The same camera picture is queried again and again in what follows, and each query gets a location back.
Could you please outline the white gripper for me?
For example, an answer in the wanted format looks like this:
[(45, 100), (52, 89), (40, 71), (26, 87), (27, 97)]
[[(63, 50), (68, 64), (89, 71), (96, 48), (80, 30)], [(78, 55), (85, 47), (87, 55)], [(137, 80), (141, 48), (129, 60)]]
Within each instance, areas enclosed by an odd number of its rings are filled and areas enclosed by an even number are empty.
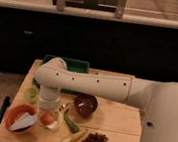
[[(43, 112), (45, 112), (43, 109), (48, 109), (48, 110), (55, 110), (57, 107), (59, 107), (59, 103), (61, 101), (60, 98), (60, 90), (56, 89), (56, 88), (49, 88), (49, 87), (42, 87), (40, 88), (40, 93), (39, 93), (39, 99), (38, 99), (38, 106), (37, 107), (37, 116), (38, 116), (38, 124), (42, 124), (41, 123), (41, 117), (43, 115)], [(59, 114), (60, 114), (60, 109), (56, 109), (54, 116), (54, 126), (53, 126), (53, 130), (57, 130), (59, 129), (60, 126), (60, 118), (59, 118)]]

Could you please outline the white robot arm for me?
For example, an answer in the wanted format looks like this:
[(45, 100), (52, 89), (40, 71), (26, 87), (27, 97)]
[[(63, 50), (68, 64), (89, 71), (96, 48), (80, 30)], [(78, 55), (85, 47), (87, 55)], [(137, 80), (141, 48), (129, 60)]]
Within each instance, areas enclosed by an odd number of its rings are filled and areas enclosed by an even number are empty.
[(39, 66), (35, 78), (41, 85), (42, 108), (62, 89), (125, 102), (145, 113), (139, 142), (178, 142), (178, 82), (70, 72), (58, 57)]

